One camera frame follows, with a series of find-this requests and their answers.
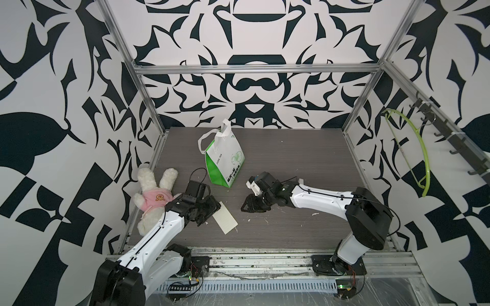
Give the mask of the cream paper receipt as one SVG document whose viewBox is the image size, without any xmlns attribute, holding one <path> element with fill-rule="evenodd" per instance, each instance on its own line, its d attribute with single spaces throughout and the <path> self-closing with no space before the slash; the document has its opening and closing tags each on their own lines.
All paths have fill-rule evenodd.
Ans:
<svg viewBox="0 0 490 306">
<path fill-rule="evenodd" d="M 238 222 L 226 208 L 223 202 L 220 202 L 219 205 L 220 208 L 213 214 L 213 218 L 217 222 L 223 234 L 226 235 L 232 230 L 236 229 Z"/>
</svg>

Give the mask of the white green paper bag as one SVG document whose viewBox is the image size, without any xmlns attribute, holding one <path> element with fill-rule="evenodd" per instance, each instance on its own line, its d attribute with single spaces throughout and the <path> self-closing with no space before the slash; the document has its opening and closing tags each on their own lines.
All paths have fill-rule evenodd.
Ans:
<svg viewBox="0 0 490 306">
<path fill-rule="evenodd" d="M 244 152 L 232 131 L 232 123 L 224 119 L 219 129 L 203 134 L 197 141 L 212 184 L 231 188 L 245 161 Z"/>
</svg>

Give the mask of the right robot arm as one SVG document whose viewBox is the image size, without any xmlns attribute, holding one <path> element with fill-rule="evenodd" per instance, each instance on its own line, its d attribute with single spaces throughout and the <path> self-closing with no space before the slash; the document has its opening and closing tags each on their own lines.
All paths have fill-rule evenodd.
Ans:
<svg viewBox="0 0 490 306">
<path fill-rule="evenodd" d="M 313 268 L 321 275 L 353 274 L 366 252 L 381 251 L 389 236 L 393 213 L 366 188 L 352 191 L 329 191 L 308 187 L 303 180 L 279 181 L 269 172 L 250 177 L 246 186 L 252 191 L 241 207 L 243 212 L 264 213 L 273 205 L 312 209 L 334 215 L 350 226 L 350 233 L 334 254 Z"/>
</svg>

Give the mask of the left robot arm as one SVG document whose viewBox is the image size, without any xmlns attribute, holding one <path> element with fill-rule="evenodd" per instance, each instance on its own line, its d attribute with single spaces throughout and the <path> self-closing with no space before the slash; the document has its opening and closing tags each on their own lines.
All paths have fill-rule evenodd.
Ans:
<svg viewBox="0 0 490 306">
<path fill-rule="evenodd" d="M 168 278 L 178 274 L 186 247 L 170 245 L 190 222 L 205 223 L 222 204 L 214 196 L 198 199 L 179 195 L 165 206 L 156 225 L 117 261 L 106 260 L 98 269 L 89 305 L 144 305 Z"/>
</svg>

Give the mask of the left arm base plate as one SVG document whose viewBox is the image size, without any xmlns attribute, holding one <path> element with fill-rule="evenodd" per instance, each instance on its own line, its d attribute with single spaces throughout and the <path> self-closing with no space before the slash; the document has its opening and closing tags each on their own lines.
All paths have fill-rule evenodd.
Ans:
<svg viewBox="0 0 490 306">
<path fill-rule="evenodd" d="M 180 270 L 172 277 L 204 277 L 209 273 L 211 258 L 209 256 L 191 256 L 184 258 Z"/>
</svg>

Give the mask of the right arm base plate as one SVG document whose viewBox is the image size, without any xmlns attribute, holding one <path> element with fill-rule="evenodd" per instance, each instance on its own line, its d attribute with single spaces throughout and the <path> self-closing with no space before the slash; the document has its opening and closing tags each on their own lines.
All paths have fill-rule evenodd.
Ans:
<svg viewBox="0 0 490 306">
<path fill-rule="evenodd" d="M 325 276 L 364 276 L 367 274 L 362 258 L 349 265 L 334 255 L 312 255 L 312 269 L 316 275 Z"/>
</svg>

